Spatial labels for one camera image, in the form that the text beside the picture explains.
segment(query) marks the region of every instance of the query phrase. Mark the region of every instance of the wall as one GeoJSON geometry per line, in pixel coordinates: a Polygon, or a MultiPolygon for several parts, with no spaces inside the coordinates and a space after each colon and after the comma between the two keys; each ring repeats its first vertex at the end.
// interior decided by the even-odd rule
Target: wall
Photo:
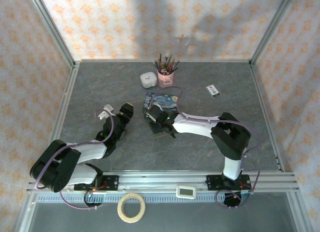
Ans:
{"type": "Polygon", "coordinates": [[[31,0],[0,0],[0,231],[12,231],[69,67],[31,0]]]}
{"type": "Polygon", "coordinates": [[[75,60],[246,60],[281,0],[44,0],[75,60]]]}
{"type": "Polygon", "coordinates": [[[263,99],[286,169],[320,231],[320,0],[294,0],[258,61],[263,99]]]}

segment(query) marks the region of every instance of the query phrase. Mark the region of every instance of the black servo bracket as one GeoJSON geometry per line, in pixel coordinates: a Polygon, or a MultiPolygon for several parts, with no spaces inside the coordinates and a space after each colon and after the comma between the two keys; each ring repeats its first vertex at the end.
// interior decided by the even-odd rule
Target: black servo bracket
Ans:
{"type": "Polygon", "coordinates": [[[241,191],[251,190],[251,182],[249,175],[239,175],[239,177],[226,185],[226,179],[224,175],[207,175],[206,184],[208,191],[219,191],[219,190],[230,190],[230,191],[241,191]]]}
{"type": "Polygon", "coordinates": [[[102,176],[101,182],[95,186],[95,185],[87,185],[87,184],[76,184],[74,185],[75,191],[90,191],[93,187],[99,188],[101,186],[104,186],[102,188],[99,188],[98,191],[117,191],[119,185],[119,176],[102,176]]]}

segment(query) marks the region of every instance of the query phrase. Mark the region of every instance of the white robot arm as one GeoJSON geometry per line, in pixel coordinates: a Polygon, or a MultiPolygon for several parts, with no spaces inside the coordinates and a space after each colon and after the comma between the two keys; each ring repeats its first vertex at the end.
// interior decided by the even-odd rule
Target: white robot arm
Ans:
{"type": "Polygon", "coordinates": [[[192,133],[214,139],[222,154],[225,156],[223,175],[225,182],[232,183],[241,174],[242,154],[246,150],[250,132],[223,120],[236,121],[229,113],[222,116],[201,117],[185,113],[164,112],[158,105],[153,105],[145,112],[150,118],[150,127],[154,133],[167,132],[175,138],[176,133],[192,133]]]}
{"type": "Polygon", "coordinates": [[[100,119],[106,118],[103,130],[98,132],[94,140],[64,149],[50,163],[49,160],[59,149],[73,144],[61,140],[52,141],[32,166],[30,176],[37,180],[41,171],[49,163],[39,182],[53,192],[61,191],[66,185],[85,184],[96,187],[103,183],[103,173],[99,168],[91,164],[79,165],[79,163],[108,157],[116,149],[117,141],[126,131],[126,125],[134,114],[134,108],[126,103],[117,115],[112,114],[113,108],[109,105],[105,106],[104,110],[109,112],[114,123],[113,132],[107,140],[105,138],[112,129],[112,121],[104,112],[98,116],[100,119]]]}

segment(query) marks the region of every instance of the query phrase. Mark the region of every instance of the pink cup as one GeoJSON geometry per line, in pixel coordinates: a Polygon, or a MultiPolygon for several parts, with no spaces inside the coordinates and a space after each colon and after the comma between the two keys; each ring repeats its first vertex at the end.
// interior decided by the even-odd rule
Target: pink cup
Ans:
{"type": "Polygon", "coordinates": [[[174,72],[170,75],[164,76],[158,72],[158,85],[160,87],[168,87],[174,84],[174,72]]]}

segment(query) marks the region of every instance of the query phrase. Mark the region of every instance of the white connector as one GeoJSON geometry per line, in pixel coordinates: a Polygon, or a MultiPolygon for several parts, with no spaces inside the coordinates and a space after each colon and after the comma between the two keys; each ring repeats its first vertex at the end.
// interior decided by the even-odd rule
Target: white connector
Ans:
{"type": "MultiPolygon", "coordinates": [[[[112,108],[112,106],[110,106],[110,104],[105,105],[104,110],[108,111],[112,116],[114,116],[114,114],[113,114],[114,109],[112,108]]],[[[99,114],[98,117],[100,120],[102,120],[103,118],[108,118],[109,115],[108,115],[108,113],[103,111],[102,113],[99,114]]]]}

